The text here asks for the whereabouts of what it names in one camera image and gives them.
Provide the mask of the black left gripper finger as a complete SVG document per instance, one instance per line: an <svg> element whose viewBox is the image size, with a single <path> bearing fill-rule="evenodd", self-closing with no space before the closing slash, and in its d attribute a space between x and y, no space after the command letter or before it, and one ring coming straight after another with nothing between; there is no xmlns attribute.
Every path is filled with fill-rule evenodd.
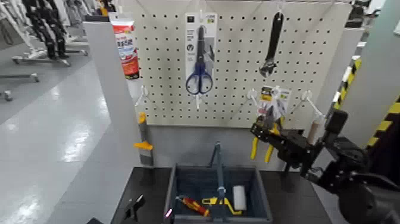
<svg viewBox="0 0 400 224"><path fill-rule="evenodd" d="M124 224L137 224L139 223L138 219L138 210L144 206L146 203L144 195L140 195L135 200L130 200L126 210L124 212Z"/></svg>

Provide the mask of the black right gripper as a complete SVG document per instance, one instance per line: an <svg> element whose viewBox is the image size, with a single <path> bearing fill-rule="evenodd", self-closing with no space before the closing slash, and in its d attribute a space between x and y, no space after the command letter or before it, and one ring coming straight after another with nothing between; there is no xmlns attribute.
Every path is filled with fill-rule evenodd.
<svg viewBox="0 0 400 224"><path fill-rule="evenodd" d="M310 144L303 136L304 129L282 129L277 134L254 123L250 132L259 140L278 149L278 158L294 169L309 170L323 148L320 142Z"/></svg>

